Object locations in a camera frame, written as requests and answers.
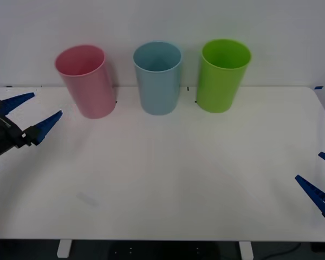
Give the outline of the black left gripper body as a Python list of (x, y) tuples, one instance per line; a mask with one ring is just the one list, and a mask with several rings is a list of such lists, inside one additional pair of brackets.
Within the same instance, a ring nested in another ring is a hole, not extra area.
[(12, 149), (23, 146), (22, 130), (8, 118), (0, 117), (0, 155)]

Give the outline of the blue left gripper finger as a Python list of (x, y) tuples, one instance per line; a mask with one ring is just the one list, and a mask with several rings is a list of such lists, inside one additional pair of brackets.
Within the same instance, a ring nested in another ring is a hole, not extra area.
[(41, 122), (21, 130), (19, 127), (19, 134), (16, 142), (16, 148), (21, 148), (23, 146), (31, 146), (32, 144), (39, 145), (50, 130), (55, 126), (55, 124), (62, 117), (63, 112), (59, 110), (50, 117), (42, 120)]
[(17, 108), (27, 100), (33, 98), (34, 96), (35, 94), (31, 92), (22, 95), (17, 95), (5, 100), (0, 100), (0, 115), (8, 115), (15, 108)]

